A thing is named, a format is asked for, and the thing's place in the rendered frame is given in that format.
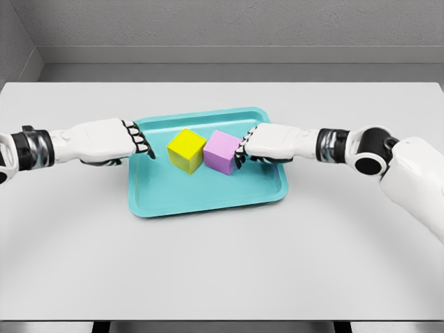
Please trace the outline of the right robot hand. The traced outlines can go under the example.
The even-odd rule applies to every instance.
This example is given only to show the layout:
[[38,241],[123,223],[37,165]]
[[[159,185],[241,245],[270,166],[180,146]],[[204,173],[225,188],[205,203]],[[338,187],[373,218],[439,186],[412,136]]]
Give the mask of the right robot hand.
[[283,164],[303,156],[302,131],[291,126],[260,123],[250,129],[234,152],[235,166],[240,169],[249,157],[257,162]]

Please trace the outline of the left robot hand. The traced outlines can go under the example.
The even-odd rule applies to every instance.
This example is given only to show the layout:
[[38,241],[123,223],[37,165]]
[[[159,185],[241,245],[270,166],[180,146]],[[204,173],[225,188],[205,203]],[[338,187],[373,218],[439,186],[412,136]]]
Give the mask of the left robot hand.
[[96,167],[118,166],[134,154],[155,159],[155,153],[139,126],[134,121],[118,118],[74,126],[69,145],[75,158]]

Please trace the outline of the pink cube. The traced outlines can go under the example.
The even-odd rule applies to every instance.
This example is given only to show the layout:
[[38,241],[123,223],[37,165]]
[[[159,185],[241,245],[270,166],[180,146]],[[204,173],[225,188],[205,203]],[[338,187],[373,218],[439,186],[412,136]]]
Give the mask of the pink cube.
[[229,176],[235,168],[234,153],[241,142],[238,137],[215,130],[203,149],[205,166]]

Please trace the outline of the yellow cube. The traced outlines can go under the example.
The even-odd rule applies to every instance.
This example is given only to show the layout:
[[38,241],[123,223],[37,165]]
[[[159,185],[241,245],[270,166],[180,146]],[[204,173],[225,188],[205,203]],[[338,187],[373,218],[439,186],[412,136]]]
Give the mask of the yellow cube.
[[203,163],[203,149],[207,140],[189,129],[182,129],[167,145],[170,162],[188,174]]

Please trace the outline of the teal plastic tray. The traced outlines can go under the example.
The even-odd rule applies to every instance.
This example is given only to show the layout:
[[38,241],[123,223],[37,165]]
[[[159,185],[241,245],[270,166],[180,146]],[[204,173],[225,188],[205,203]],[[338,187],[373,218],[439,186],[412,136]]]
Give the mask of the teal plastic tray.
[[152,218],[227,207],[270,203],[284,198],[288,181],[281,164],[247,161],[227,176],[204,165],[193,174],[172,165],[167,144],[184,128],[209,138],[215,130],[243,137],[261,122],[256,107],[147,117],[136,123],[156,158],[136,154],[129,159],[128,205],[139,217]]

